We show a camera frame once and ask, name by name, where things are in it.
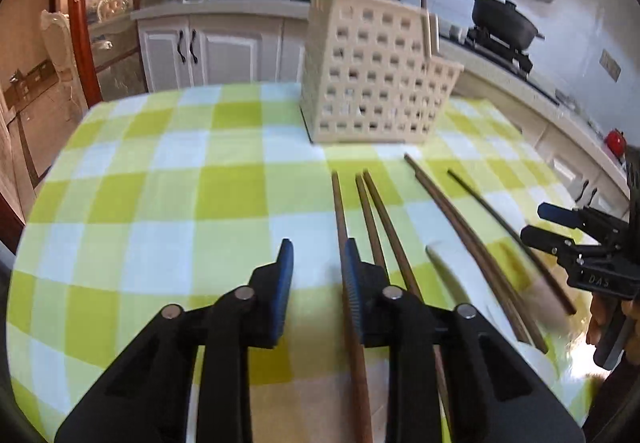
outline table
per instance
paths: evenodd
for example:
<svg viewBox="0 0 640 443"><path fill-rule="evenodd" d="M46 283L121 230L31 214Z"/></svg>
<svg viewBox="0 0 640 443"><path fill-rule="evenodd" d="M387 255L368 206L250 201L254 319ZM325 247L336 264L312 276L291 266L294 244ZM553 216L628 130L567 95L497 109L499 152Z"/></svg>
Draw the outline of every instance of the table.
<svg viewBox="0 0 640 443"><path fill-rule="evenodd" d="M276 350L251 350L252 417L262 442L350 441L340 263L330 173L350 236L372 261L356 172L368 168L427 303L454 301L425 245L462 244L402 160L410 153L452 199L515 287L540 279L502 229L446 171L473 182L515 228L543 200L573 202L518 131L484 100L450 99L424 146L309 143L297 84L236 84L138 96L92 108L55 162L29 217L12 277L8 355L18 405L49 440L63 418L165 304L186 309L244 284L292 240L295 267ZM398 266L378 225L393 282ZM546 331L578 421L590 404L588 303L571 335ZM368 349L376 434L386 359ZM197 391L199 373L194 378Z"/></svg>

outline human hand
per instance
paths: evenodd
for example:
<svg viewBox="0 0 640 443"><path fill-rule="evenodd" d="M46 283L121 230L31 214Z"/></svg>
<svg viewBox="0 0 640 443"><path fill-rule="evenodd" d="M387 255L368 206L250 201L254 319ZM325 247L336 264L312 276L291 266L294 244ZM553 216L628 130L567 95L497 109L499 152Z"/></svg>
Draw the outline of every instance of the human hand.
<svg viewBox="0 0 640 443"><path fill-rule="evenodd" d="M593 294L590 311L591 321L587 330L587 343L595 346L600 341L602 331L610 318L607 302L602 295ZM640 365L640 322L638 322L640 321L640 301L622 301L622 311L627 317L636 320L636 327L626 342L626 360L633 365Z"/></svg>

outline red object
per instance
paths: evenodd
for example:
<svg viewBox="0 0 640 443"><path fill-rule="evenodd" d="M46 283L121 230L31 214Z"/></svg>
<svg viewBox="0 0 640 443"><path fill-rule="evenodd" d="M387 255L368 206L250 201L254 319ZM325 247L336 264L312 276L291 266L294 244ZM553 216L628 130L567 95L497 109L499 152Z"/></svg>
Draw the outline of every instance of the red object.
<svg viewBox="0 0 640 443"><path fill-rule="evenodd" d="M626 139L622 131L617 129L610 131L604 139L604 143L607 144L611 152L616 155L616 158L622 158L626 149Z"/></svg>

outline white wall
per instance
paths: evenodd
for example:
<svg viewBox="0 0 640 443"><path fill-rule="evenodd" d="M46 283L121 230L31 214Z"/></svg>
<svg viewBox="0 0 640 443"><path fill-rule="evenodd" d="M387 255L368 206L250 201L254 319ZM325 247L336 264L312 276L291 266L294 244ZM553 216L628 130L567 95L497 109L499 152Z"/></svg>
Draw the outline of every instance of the white wall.
<svg viewBox="0 0 640 443"><path fill-rule="evenodd" d="M403 0L419 4L419 0ZM573 95L608 131L640 145L640 4L636 0L513 0L546 36L530 47L535 69ZM472 0L429 0L443 18L471 26ZM598 63L606 48L622 67L617 83Z"/></svg>

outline white chair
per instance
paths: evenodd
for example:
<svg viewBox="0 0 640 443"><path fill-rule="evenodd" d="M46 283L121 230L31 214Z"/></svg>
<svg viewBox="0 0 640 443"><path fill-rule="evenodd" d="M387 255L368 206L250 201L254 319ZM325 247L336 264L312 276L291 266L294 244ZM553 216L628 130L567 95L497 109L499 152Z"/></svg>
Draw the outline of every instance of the white chair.
<svg viewBox="0 0 640 443"><path fill-rule="evenodd" d="M40 30L61 89L68 95L70 117L79 121L87 113L88 107L76 66L68 16L43 10L40 14Z"/></svg>

